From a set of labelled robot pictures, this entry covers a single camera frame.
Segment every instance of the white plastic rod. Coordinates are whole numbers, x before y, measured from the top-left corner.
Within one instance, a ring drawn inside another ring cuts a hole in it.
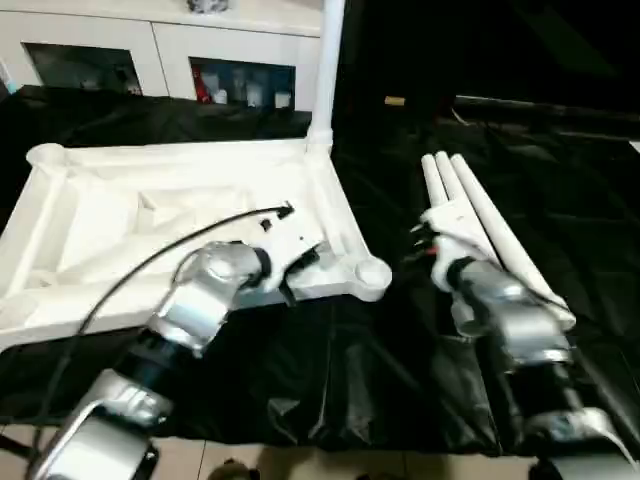
[[[498,250],[504,265],[526,281],[538,293],[548,296],[566,307],[566,302],[553,293],[551,287],[549,287],[549,284],[527,254],[518,237],[513,233],[509,224],[502,217],[500,211],[491,201],[491,197],[484,190],[462,155],[454,155],[451,158],[451,164],[464,186],[473,208],[480,217],[484,229],[489,234],[496,250]],[[565,330],[575,325],[576,318],[569,311],[554,306],[550,306],[550,310],[561,320],[562,327]]]
[[[436,165],[436,159],[433,155],[425,155],[422,157],[422,171],[424,172],[424,181],[427,184],[427,192],[429,193],[429,200],[431,201],[431,207],[437,207],[449,200],[447,192],[444,189],[442,178],[440,178],[440,172],[438,172],[438,166]]]
[[[322,51],[318,65],[316,101],[311,117],[308,140],[310,143],[332,145],[333,99],[338,74],[342,22],[345,0],[325,0],[322,29]]]
[[[498,256],[496,255],[495,250],[493,249],[493,245],[491,245],[491,241],[489,241],[489,237],[487,236],[487,232],[482,225],[482,222],[478,218],[476,211],[473,208],[473,204],[471,199],[467,195],[456,171],[453,169],[451,165],[451,160],[449,156],[445,152],[436,153],[436,166],[438,167],[438,172],[440,172],[440,177],[444,183],[444,186],[447,190],[447,195],[450,200],[458,200],[465,205],[466,212],[465,215],[468,217],[468,229],[469,233],[475,239],[475,243],[482,250],[483,253],[487,254],[489,257],[497,260]]]
[[[444,182],[444,187],[447,189],[447,196],[451,200],[467,198],[467,193],[451,165],[449,156],[445,152],[436,153],[436,165]]]

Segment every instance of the robotic arm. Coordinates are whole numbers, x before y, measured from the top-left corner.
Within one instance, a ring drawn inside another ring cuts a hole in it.
[[[640,478],[609,414],[573,382],[575,359],[554,309],[469,239],[464,212],[455,202],[434,207],[415,231],[436,235],[431,277],[453,296],[458,332],[484,337],[489,375],[507,379],[520,412],[518,448],[540,459],[530,479]]]
[[[33,480],[142,480],[158,451],[150,438],[171,415],[188,372],[213,341],[238,293],[267,294],[322,241],[292,211],[263,224],[265,240],[199,250],[121,361],[102,372],[28,475]]]

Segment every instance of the floor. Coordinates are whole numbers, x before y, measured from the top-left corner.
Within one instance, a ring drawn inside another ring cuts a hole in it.
[[[7,426],[3,433],[29,443],[32,428]],[[47,429],[45,439],[54,429]],[[261,480],[355,480],[367,473],[372,480],[526,480],[532,460],[481,456],[435,456],[409,452],[324,453],[311,448],[279,449],[259,445],[226,446],[205,441],[162,439],[160,464],[152,480],[207,480],[225,460],[234,458],[258,468]],[[2,480],[21,480],[25,462],[0,452]]]

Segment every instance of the black tablecloth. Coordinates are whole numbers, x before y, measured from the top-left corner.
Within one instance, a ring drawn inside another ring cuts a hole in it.
[[[25,88],[0,103],[6,221],[37,144],[142,145],[301,137],[309,118],[189,101]],[[372,252],[394,267],[382,301],[335,297],[237,312],[163,432],[226,443],[522,453],[516,417],[481,348],[452,334],[447,296],[400,268],[428,206],[426,152],[465,155],[552,288],[579,312],[572,340],[626,438],[640,446],[640,178],[624,142],[421,126],[401,114],[338,119],[335,168]],[[88,336],[65,376],[56,422],[133,331]],[[29,423],[61,342],[0,355],[0,422]]]

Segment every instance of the white cabinet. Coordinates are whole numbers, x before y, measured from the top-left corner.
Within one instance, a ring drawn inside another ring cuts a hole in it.
[[[153,29],[144,21],[0,12],[0,60],[16,88],[100,88],[98,77],[108,83],[111,76],[133,76],[128,81],[137,80],[144,95],[168,93]],[[69,73],[72,64],[85,65],[77,78]]]
[[[320,38],[160,23],[154,23],[153,30],[172,97],[196,99],[192,68],[195,64],[206,68],[210,59],[229,63],[235,72],[238,69],[242,72],[243,67],[247,72],[259,71],[261,66],[270,69],[272,77],[280,77],[282,86],[268,89],[269,95],[273,96],[278,89],[283,93],[291,90],[296,110],[313,108]],[[278,72],[278,67],[288,68]],[[287,80],[281,78],[287,75],[287,70],[291,71],[289,87],[284,85]],[[250,73],[242,75],[241,83],[246,88]],[[228,95],[230,100],[234,97],[232,91]]]
[[[233,0],[197,15],[187,0],[0,0],[0,79],[311,111],[322,6]]]

